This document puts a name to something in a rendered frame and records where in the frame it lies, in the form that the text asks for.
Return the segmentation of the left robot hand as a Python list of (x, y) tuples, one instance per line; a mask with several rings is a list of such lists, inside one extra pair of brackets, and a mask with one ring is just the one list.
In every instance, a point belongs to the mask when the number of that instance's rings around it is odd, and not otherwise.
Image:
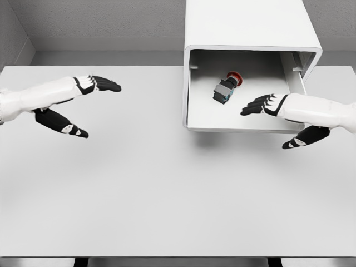
[(39, 124), (61, 134), (88, 138), (85, 130), (50, 107), (96, 91), (120, 92), (121, 86), (94, 75), (65, 77), (21, 91), (19, 102), (22, 111), (34, 112)]

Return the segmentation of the white cabinet drawer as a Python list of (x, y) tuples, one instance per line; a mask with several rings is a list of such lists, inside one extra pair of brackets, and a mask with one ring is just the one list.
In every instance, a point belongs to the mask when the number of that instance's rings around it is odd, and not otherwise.
[[(183, 124), (192, 131), (295, 134), (303, 123), (266, 114), (242, 116), (248, 103), (263, 95), (305, 94), (304, 81), (289, 51), (191, 50), (184, 62)], [(214, 89), (235, 71), (243, 82), (219, 103)]]

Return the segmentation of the white tabletop storage cabinet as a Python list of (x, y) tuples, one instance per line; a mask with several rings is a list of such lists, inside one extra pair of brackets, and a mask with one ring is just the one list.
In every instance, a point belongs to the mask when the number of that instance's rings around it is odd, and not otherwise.
[(323, 53), (303, 0), (186, 0), (191, 50), (295, 52), (304, 84)]

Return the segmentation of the red button load switch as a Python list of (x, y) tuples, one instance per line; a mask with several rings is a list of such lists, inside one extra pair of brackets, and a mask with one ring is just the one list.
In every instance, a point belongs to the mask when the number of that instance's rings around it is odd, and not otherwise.
[(242, 82), (243, 78), (238, 72), (229, 72), (226, 75), (226, 79), (221, 80), (220, 83), (215, 87), (213, 99), (224, 105), (230, 99), (234, 89), (240, 86)]

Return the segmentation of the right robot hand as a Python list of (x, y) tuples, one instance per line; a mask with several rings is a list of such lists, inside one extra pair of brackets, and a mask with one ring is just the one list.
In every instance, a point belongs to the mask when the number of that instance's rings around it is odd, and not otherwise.
[(241, 111), (242, 116), (267, 114), (310, 126), (300, 131), (282, 148), (293, 149), (308, 146), (329, 136), (332, 128), (341, 122), (341, 104), (323, 98), (291, 93), (287, 95), (269, 94), (256, 98)]

